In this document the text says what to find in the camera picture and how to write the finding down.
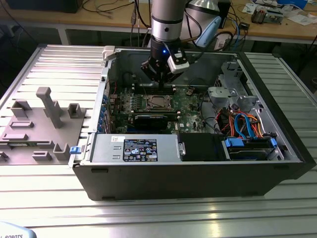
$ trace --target table leg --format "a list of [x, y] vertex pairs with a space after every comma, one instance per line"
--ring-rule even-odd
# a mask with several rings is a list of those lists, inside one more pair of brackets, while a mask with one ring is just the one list
[[57, 28], [62, 45], [71, 45], [65, 28]]

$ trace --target sticker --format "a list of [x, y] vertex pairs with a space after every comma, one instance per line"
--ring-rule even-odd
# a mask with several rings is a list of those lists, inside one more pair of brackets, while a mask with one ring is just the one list
[[131, 149], [125, 149], [125, 150], [124, 150], [124, 153], [125, 153], [125, 154], [128, 154], [128, 155], [131, 154]]
[[112, 136], [111, 142], [123, 142], [125, 139], [125, 136]]
[[125, 162], [158, 161], [157, 140], [124, 140], [123, 160]]

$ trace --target workbench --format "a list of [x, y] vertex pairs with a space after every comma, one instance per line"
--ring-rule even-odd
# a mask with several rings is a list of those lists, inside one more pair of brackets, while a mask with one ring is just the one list
[[[317, 34], [317, 24], [302, 26], [289, 19], [284, 18], [281, 25], [277, 24], [253, 24], [251, 23], [251, 15], [241, 13], [243, 5], [248, 0], [234, 0], [233, 7], [241, 21], [250, 24], [250, 29], [246, 40], [252, 41], [270, 41], [270, 42], [285, 42], [298, 44], [311, 44]], [[109, 5], [109, 8], [114, 8], [120, 5], [128, 4], [128, 0], [120, 0], [115, 4]], [[61, 43], [70, 45], [67, 29], [76, 30], [92, 30], [92, 31], [114, 31], [114, 32], [130, 32], [131, 31], [131, 14], [133, 5], [125, 6], [113, 11], [112, 19], [99, 15], [95, 12], [88, 12], [80, 8], [77, 13], [62, 13], [62, 12], [47, 12], [47, 11], [31, 11], [31, 10], [11, 10], [5, 3], [6, 8], [12, 16], [22, 25], [30, 27], [55, 28], [58, 30]], [[94, 2], [91, 0], [86, 5], [86, 8], [95, 10]], [[305, 10], [317, 10], [317, 6], [308, 4]], [[149, 24], [149, 10], [146, 3], [140, 3], [140, 13], [145, 23]], [[0, 25], [16, 24], [12, 19], [0, 8]], [[145, 33], [146, 29], [140, 25], [140, 32]], [[231, 22], [226, 21], [225, 27], [219, 31], [235, 32]]]
[[[0, 133], [15, 100], [43, 107], [35, 92], [45, 86], [61, 107], [72, 102], [87, 109], [78, 140], [83, 144], [104, 67], [102, 51], [94, 46], [37, 48], [0, 100]], [[297, 76], [278, 74], [287, 66], [272, 55], [247, 56], [260, 75], [267, 75], [267, 88], [317, 160], [316, 100]], [[267, 72], [268, 65], [274, 72]], [[300, 97], [301, 91], [307, 98]], [[314, 238], [316, 171], [284, 181], [265, 196], [96, 202], [68, 165], [0, 166], [0, 220], [31, 228], [38, 238]]]

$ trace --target floor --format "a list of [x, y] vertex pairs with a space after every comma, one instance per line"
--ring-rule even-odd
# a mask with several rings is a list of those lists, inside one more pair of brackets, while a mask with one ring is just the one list
[[[26, 30], [40, 44], [60, 44], [59, 36], [54, 29], [26, 28]], [[74, 45], [116, 45], [129, 46], [130, 34], [119, 32], [96, 32], [68, 30], [68, 35]], [[137, 34], [133, 35], [132, 44], [137, 45]], [[246, 41], [242, 51], [250, 52], [273, 52], [282, 56], [289, 66], [296, 71], [301, 63], [306, 50], [305, 45], [299, 44], [271, 44], [260, 42], [254, 45], [253, 41]], [[10, 39], [2, 37], [0, 40], [0, 95], [10, 86], [25, 62], [28, 60], [36, 45], [29, 36], [21, 29], [17, 29], [15, 36]], [[317, 77], [317, 56], [315, 55], [299, 75], [307, 87], [314, 93], [316, 88], [311, 80]]]

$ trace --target white label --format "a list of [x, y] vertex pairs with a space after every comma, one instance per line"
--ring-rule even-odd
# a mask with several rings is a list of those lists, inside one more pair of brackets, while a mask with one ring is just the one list
[[111, 142], [123, 142], [125, 139], [125, 136], [112, 136]]

